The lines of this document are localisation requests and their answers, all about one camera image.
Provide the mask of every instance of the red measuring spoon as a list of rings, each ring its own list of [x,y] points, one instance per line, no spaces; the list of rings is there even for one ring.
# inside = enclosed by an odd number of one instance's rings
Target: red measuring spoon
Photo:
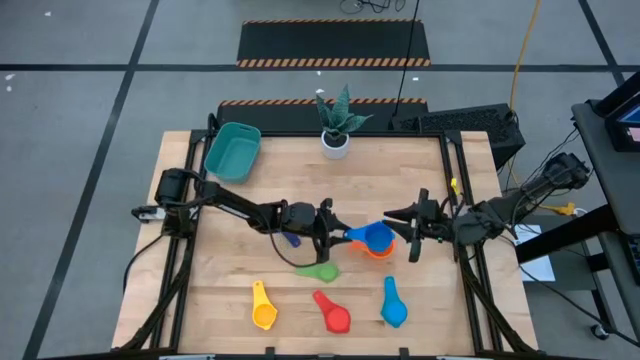
[[[313,300],[322,310],[324,323],[327,330],[336,334],[346,334],[351,326],[351,315],[349,311],[340,305],[336,305],[320,290],[313,293]]]

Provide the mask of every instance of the white paper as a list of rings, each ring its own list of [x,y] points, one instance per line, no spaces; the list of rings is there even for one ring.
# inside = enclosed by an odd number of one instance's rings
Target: white paper
[[[516,246],[533,239],[542,232],[539,225],[516,225],[515,230],[516,235],[518,235],[518,240],[514,240]],[[549,256],[543,256],[524,263],[522,268],[540,281],[556,281]],[[520,274],[522,275],[522,281],[535,281],[522,271],[520,271]]]

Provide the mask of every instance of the green measuring spoon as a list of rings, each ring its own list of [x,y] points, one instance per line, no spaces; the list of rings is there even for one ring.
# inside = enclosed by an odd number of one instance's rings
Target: green measuring spoon
[[[334,264],[324,263],[306,268],[296,268],[296,275],[316,278],[328,284],[340,275],[340,270]]]

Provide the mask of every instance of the plant leaf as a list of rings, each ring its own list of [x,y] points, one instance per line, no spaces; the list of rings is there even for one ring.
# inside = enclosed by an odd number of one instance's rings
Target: plant leaf
[[[362,115],[354,115],[352,117],[350,117],[349,119],[347,119],[347,121],[344,123],[343,126],[341,126],[338,130],[340,130],[341,133],[343,134],[347,134],[353,131],[358,130],[358,128],[360,128],[360,126],[362,126],[362,124],[364,124],[364,122],[372,117],[373,115],[368,115],[368,116],[362,116]]]
[[[331,110],[327,104],[325,104],[324,99],[320,96],[316,95],[316,106],[318,107],[318,115],[320,116],[320,122],[323,128],[331,127]]]
[[[333,115],[333,123],[331,125],[335,128],[344,124],[349,118],[349,85],[345,85],[342,89],[336,99],[336,103],[333,105],[331,114]]]

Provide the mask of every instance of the caution tape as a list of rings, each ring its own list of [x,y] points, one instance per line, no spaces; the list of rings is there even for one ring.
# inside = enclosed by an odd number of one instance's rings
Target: caution tape
[[[236,62],[241,68],[292,68],[292,67],[417,67],[429,66],[425,58],[318,58],[318,59],[243,59]]]
[[[326,99],[327,104],[335,104],[336,99]],[[357,98],[350,99],[351,104],[395,104],[396,98]],[[311,105],[315,99],[272,99],[272,100],[224,100],[220,106],[252,106],[252,105]],[[427,100],[420,98],[401,98],[401,104],[426,104]]]
[[[366,22],[411,22],[412,19],[281,19],[281,20],[248,20],[243,21],[242,25],[247,24],[299,24],[299,23],[366,23]]]

